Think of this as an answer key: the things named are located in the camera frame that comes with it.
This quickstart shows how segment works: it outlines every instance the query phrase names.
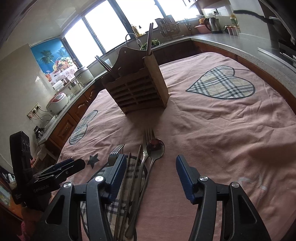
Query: wooden utensil holder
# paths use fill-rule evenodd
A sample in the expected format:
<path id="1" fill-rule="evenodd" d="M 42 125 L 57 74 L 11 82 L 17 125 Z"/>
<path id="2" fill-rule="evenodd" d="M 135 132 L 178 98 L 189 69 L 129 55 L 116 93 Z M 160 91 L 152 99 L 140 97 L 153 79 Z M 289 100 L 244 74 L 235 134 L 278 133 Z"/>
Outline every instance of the wooden utensil holder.
<path id="1" fill-rule="evenodd" d="M 125 114 L 145 108 L 166 107 L 169 94 L 162 73 L 153 53 L 145 54 L 146 51 L 123 47 L 112 68 L 120 77 L 114 80 L 105 76 L 102 80 L 103 86 Z"/>

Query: blue gripper pad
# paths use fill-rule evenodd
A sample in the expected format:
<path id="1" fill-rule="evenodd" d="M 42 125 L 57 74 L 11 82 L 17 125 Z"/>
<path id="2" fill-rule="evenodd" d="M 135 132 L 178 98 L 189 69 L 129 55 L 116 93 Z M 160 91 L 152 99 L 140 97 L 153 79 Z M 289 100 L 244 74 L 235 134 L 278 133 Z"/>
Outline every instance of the blue gripper pad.
<path id="1" fill-rule="evenodd" d="M 195 204 L 195 195 L 198 191 L 197 183 L 200 177 L 198 171 L 194 167 L 190 167 L 183 155 L 176 158 L 176 169 L 185 192 L 186 198 Z"/>
<path id="2" fill-rule="evenodd" d="M 106 178 L 105 191 L 109 194 L 108 203 L 115 201 L 126 170 L 126 157 L 120 154 Z"/>

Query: fork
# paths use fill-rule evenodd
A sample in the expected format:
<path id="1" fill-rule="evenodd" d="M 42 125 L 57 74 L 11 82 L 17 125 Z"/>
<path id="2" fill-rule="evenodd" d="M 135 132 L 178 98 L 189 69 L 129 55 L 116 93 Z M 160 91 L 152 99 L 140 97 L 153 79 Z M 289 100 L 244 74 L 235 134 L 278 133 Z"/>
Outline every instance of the fork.
<path id="1" fill-rule="evenodd" d="M 114 166 L 116 159 L 118 157 L 118 154 L 120 152 L 120 150 L 124 147 L 124 144 L 118 145 L 114 151 L 112 151 L 108 157 L 108 163 L 109 166 Z"/>
<path id="2" fill-rule="evenodd" d="M 140 199 L 142 173 L 143 173 L 143 168 L 144 168 L 145 161 L 148 158 L 148 153 L 147 153 L 147 150 L 146 150 L 146 146 L 147 146 L 148 142 L 150 140 L 154 139 L 154 138 L 155 137 L 154 137 L 153 129 L 152 128 L 149 128 L 149 129 L 145 128 L 145 133 L 144 133 L 144 136 L 143 136 L 143 159 L 141 161 L 138 178 L 137 178 L 136 183 L 135 183 L 135 194 L 134 194 L 134 198 L 133 198 L 133 204 L 131 206 L 130 217 L 133 217 L 133 215 L 135 214 L 135 212 L 137 210 L 138 202 L 139 202 L 139 199 Z"/>

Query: star pattern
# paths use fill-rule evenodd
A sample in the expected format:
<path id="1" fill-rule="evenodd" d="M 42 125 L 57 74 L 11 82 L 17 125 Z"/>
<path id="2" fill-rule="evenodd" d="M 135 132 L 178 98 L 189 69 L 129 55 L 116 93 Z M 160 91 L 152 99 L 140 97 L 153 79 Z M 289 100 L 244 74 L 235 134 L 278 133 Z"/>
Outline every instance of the star pattern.
<path id="1" fill-rule="evenodd" d="M 94 165 L 96 162 L 98 162 L 99 159 L 98 159 L 98 153 L 95 154 L 94 156 L 89 156 L 89 161 L 88 161 L 88 165 L 91 165 L 91 168 L 93 169 L 94 168 Z"/>

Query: rice cooker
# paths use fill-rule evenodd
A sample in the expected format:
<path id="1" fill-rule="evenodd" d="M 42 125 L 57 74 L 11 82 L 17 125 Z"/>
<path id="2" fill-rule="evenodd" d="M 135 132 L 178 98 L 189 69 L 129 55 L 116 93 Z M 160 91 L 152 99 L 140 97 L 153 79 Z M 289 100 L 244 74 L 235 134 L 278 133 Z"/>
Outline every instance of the rice cooker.
<path id="1" fill-rule="evenodd" d="M 48 102 L 46 109 L 52 115 L 58 115 L 67 104 L 68 98 L 66 94 L 59 93 Z"/>
<path id="2" fill-rule="evenodd" d="M 76 80 L 83 85 L 86 85 L 87 83 L 91 82 L 94 78 L 91 72 L 87 67 L 81 67 L 74 73 Z"/>

